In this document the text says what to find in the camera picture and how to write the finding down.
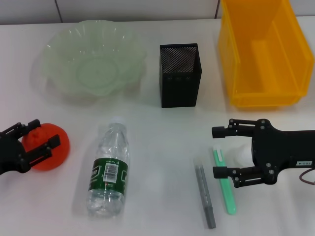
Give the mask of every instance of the black mesh pen holder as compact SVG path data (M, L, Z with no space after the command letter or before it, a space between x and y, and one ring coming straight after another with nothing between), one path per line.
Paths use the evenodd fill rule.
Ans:
M201 72L196 43L160 45L162 108L196 106Z

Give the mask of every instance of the white tabletop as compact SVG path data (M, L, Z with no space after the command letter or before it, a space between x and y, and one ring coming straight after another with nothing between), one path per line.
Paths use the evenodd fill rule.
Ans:
M315 50L315 17L299 18ZM315 187L302 183L302 169L280 173L277 184L235 189L238 213L226 213L213 178L211 146L221 144L235 166L250 138L213 140L212 126L230 118L267 118L278 129L315 129L315 81L297 105L269 112L240 112L222 86L217 55L220 20L130 22L148 56L141 85L108 100L75 101L60 95L39 75L40 52L69 24L0 26L0 129L39 119L62 127L71 153L59 168L0 176L2 236L313 236ZM160 44L198 43L202 64L197 105L162 109L159 97ZM100 124L112 116L127 122L131 148L126 205L116 219L91 219L85 198ZM203 157L217 228L206 229L192 159ZM306 178L315 180L310 173Z

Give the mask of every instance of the white tile wall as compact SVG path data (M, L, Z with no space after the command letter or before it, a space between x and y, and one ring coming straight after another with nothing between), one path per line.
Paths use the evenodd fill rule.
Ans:
M214 18L218 0L57 0L63 22Z
M315 0L290 0L297 16L315 16ZM222 8L219 7L218 18L222 16Z
M54 0L0 0L0 25L60 23Z

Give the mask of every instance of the green bottle label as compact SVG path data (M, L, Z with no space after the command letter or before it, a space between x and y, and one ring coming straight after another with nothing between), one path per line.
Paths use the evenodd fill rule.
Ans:
M94 161L89 191L91 189L112 189L125 195L128 165L114 158L100 158Z

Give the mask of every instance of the yellow plastic bin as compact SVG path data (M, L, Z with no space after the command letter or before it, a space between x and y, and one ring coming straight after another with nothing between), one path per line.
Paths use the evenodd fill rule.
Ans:
M289 0L222 0L219 52L237 107L277 107L307 94L314 57Z

